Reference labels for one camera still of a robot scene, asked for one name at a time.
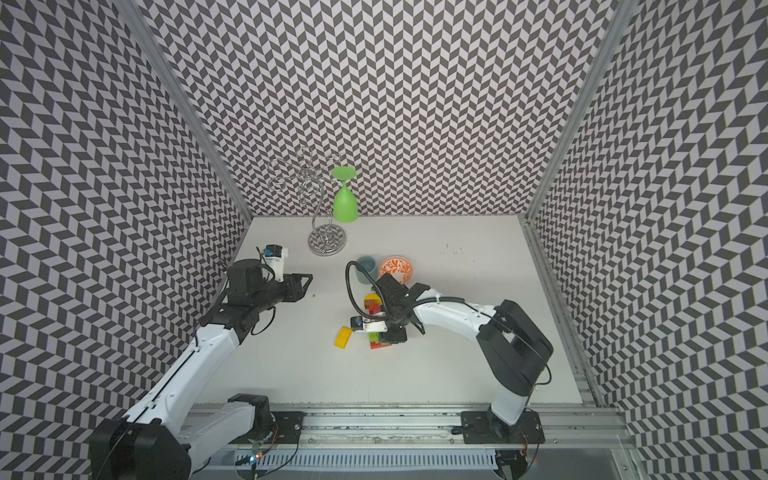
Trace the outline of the yellow long lego brick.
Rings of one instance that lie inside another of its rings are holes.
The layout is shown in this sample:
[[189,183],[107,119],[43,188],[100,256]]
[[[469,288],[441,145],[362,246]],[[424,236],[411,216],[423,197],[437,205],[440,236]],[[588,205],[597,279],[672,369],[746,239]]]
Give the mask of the yellow long lego brick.
[[353,330],[349,327],[341,327],[335,340],[334,340],[334,346],[339,349],[345,349],[351,335],[353,333]]

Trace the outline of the yellow curved lego brick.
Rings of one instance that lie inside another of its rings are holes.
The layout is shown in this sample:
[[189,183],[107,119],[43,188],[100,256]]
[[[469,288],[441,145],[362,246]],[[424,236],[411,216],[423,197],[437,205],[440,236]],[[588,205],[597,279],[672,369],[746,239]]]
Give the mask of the yellow curved lego brick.
[[365,302],[376,302],[378,304],[382,303],[381,298],[377,294],[375,294],[375,293],[371,293],[371,294],[366,295],[364,301]]

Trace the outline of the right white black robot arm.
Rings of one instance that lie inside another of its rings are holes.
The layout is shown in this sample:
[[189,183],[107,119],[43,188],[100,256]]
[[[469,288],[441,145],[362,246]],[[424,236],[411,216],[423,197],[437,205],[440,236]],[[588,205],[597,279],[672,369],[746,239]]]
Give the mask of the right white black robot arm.
[[407,325],[420,332],[437,326],[475,340],[499,385],[490,405],[492,417],[509,427],[519,423],[554,347],[518,303],[473,304],[425,284],[408,287],[390,274],[380,277],[373,290],[382,300],[388,332]]

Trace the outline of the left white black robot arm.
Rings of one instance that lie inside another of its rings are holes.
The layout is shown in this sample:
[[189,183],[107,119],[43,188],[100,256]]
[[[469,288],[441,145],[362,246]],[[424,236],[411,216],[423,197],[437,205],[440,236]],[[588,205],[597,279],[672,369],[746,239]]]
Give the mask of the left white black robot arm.
[[159,382],[121,418],[88,440],[94,479],[187,479],[237,438],[273,443],[277,425],[263,395],[237,394],[188,432],[184,420],[219,368],[252,333],[261,313],[302,300],[312,275],[286,274],[281,259],[240,260],[195,325],[190,344]]

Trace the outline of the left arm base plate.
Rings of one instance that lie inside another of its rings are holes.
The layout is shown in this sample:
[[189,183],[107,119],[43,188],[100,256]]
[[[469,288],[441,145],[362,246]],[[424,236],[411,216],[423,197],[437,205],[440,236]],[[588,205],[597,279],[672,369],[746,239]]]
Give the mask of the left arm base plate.
[[229,442],[230,445],[297,444],[302,434],[305,413],[276,411],[269,420],[259,420],[257,426]]

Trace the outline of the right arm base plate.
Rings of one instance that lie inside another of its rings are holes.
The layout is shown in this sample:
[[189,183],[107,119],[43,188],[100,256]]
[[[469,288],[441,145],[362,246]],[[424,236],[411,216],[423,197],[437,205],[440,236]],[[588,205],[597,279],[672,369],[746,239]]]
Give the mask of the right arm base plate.
[[543,444],[546,439],[537,412],[525,409],[516,423],[508,425],[489,409],[462,411],[460,424],[451,428],[465,444]]

